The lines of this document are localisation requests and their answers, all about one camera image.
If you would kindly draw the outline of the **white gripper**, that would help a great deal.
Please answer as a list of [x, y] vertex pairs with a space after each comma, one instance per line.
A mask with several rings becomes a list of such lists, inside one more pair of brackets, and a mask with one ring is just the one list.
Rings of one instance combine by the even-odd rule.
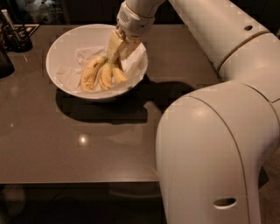
[[117, 30], [112, 31], [108, 42], [108, 61], [114, 63], [119, 54], [120, 60], [126, 60], [141, 44], [140, 38], [149, 31], [154, 20], [154, 1], [122, 2], [116, 17]]

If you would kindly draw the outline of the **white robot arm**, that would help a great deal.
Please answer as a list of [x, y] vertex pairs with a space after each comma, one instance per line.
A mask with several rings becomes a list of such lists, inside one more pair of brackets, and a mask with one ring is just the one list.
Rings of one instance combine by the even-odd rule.
[[279, 147], [279, 40], [230, 0], [124, 0], [116, 29], [137, 39], [169, 1], [221, 82], [178, 98], [157, 127], [167, 224], [261, 224], [258, 178]]

